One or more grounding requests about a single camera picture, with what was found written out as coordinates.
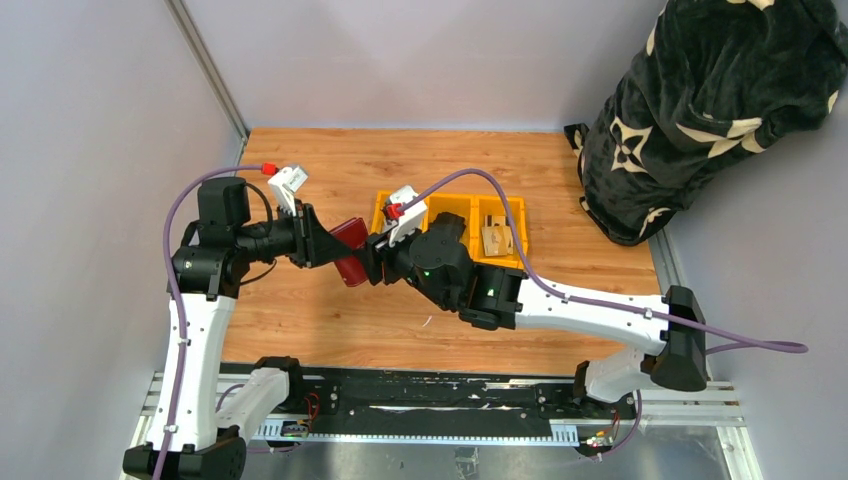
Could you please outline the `red card holder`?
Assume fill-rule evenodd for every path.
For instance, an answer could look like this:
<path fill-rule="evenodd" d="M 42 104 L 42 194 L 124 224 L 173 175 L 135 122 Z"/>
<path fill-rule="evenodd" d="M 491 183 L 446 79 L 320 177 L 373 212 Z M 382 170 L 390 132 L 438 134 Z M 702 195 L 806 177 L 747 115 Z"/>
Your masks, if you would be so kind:
<path fill-rule="evenodd" d="M 365 269 L 356 256 L 368 237 L 368 229 L 361 217 L 353 217 L 330 230 L 330 234 L 351 251 L 350 254 L 334 261 L 334 265 L 347 287 L 356 287 L 365 282 L 368 277 Z"/>

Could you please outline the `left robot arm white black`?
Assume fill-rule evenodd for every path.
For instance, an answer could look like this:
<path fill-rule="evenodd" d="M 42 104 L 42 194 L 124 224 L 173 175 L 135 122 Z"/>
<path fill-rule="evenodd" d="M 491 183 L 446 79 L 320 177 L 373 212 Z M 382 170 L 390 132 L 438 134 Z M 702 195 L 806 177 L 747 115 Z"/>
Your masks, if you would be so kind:
<path fill-rule="evenodd" d="M 351 248 L 296 198 L 307 180 L 298 167 L 271 168 L 267 217 L 253 222 L 252 185 L 233 168 L 188 186 L 199 216 L 178 248 L 163 247 L 170 296 L 169 347 L 162 389 L 145 440 L 128 449 L 123 471 L 135 479 L 237 479 L 247 447 L 278 409 L 314 413 L 298 360 L 263 357 L 228 401 L 217 393 L 223 343 L 245 275 L 255 262 L 287 257 L 301 268 L 340 260 Z"/>

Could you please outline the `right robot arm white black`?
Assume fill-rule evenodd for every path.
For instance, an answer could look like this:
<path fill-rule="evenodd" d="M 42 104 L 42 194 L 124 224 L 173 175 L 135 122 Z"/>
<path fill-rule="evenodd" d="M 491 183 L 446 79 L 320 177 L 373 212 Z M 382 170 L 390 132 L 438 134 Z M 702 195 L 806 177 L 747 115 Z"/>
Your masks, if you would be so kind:
<path fill-rule="evenodd" d="M 414 230 L 399 241 L 370 235 L 357 255 L 371 283 L 403 281 L 439 309 L 472 326 L 547 329 L 613 340 L 624 350 L 580 363 L 571 403 L 596 417 L 642 388 L 706 388 L 704 321 L 693 293 L 627 296 L 534 279 L 520 269 L 475 262 L 455 227 Z"/>

